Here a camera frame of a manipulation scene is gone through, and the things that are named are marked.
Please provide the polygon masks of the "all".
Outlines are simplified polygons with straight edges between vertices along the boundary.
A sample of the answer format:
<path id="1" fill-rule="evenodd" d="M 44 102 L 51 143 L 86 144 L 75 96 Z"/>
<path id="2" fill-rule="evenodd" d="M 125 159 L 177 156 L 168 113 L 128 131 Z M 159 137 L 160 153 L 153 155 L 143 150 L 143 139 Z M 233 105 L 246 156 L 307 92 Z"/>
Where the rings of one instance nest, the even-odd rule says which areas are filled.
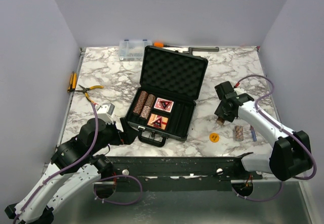
<path id="1" fill-rule="evenodd" d="M 163 125 L 163 118 L 162 117 L 158 117 L 156 118 L 156 120 L 152 121 L 151 123 L 153 126 L 157 127 L 157 128 L 162 128 Z"/>
<path id="2" fill-rule="evenodd" d="M 167 107 L 169 106 L 170 103 L 171 103 L 171 101 L 167 101 L 167 100 L 161 100 L 161 101 L 160 101 L 160 104 L 161 104 L 161 106 L 162 106 L 162 108 L 163 108 L 164 110 L 167 109 Z"/>

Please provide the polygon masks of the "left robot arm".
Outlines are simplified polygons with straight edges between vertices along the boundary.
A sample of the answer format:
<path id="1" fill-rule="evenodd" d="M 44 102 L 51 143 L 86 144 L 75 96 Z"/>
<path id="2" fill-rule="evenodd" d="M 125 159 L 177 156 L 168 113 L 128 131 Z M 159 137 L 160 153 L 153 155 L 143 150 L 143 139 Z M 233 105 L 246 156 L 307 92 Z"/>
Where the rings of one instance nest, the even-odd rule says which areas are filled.
<path id="1" fill-rule="evenodd" d="M 45 173 L 19 203 L 8 205 L 5 213 L 14 223 L 52 223 L 54 212 L 65 200 L 98 180 L 116 181 L 116 170 L 105 155 L 97 152 L 109 145 L 134 142 L 138 131 L 121 118 L 115 122 L 92 118 L 79 134 L 61 144 Z"/>

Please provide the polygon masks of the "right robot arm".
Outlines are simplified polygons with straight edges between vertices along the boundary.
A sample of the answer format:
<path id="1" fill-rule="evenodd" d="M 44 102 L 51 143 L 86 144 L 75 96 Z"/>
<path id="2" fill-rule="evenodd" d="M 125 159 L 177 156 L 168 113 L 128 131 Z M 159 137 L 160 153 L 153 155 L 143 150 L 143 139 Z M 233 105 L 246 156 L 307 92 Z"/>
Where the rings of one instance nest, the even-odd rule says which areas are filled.
<path id="1" fill-rule="evenodd" d="M 215 115 L 229 122 L 236 118 L 246 121 L 263 136 L 272 149 L 267 154 L 251 153 L 242 157 L 241 162 L 233 166 L 236 178 L 245 179 L 251 171 L 258 171 L 273 174 L 277 179 L 286 181 L 314 167 L 309 137 L 305 132 L 296 132 L 279 123 L 258 107 L 246 93 L 221 93 L 218 98 L 220 104 Z"/>

